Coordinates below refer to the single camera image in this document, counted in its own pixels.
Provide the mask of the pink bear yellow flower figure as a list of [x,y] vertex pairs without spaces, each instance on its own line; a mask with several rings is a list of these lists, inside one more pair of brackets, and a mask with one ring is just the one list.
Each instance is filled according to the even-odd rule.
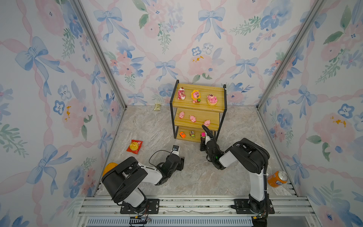
[[200,103],[201,102],[201,95],[199,90],[193,90],[192,91],[192,102],[195,103]]

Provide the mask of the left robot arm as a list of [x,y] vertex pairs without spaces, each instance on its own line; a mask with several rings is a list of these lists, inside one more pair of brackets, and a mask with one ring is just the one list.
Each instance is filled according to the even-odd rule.
[[182,171],[183,165],[184,158],[174,153],[169,154],[165,162],[155,167],[141,165],[135,157],[129,157],[120,164],[108,164],[101,182],[114,203],[127,203],[132,208],[143,207],[147,198],[139,185],[142,182],[162,185],[175,171]]

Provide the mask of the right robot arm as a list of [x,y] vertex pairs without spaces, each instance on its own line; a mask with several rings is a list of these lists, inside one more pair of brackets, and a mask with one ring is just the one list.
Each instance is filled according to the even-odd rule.
[[221,151],[214,138],[201,138],[200,150],[207,153],[207,161],[218,170],[224,170],[238,161],[250,177],[250,193],[247,207],[254,214],[268,214],[267,168],[269,153],[260,145],[247,138],[234,143],[226,151]]

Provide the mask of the pink bear strawberry hat figure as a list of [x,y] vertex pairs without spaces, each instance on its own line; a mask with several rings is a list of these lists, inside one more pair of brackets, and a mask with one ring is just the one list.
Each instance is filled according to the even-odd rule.
[[178,95],[177,97],[178,100],[184,100],[186,98],[184,87],[179,88],[177,95]]

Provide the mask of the orange toy truck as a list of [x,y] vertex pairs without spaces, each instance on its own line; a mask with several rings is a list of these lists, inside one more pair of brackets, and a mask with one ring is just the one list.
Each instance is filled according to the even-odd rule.
[[185,133],[184,133],[184,132],[180,132],[180,133],[179,133],[179,136],[180,136],[182,139],[185,139],[185,138],[186,138],[186,135],[185,135]]

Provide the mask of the pink pig toy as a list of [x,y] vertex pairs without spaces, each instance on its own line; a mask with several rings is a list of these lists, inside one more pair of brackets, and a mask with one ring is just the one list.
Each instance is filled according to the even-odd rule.
[[196,122],[196,117],[193,116],[193,115],[190,115],[190,120],[192,123],[195,123]]
[[206,120],[203,125],[206,127],[210,126],[210,120]]

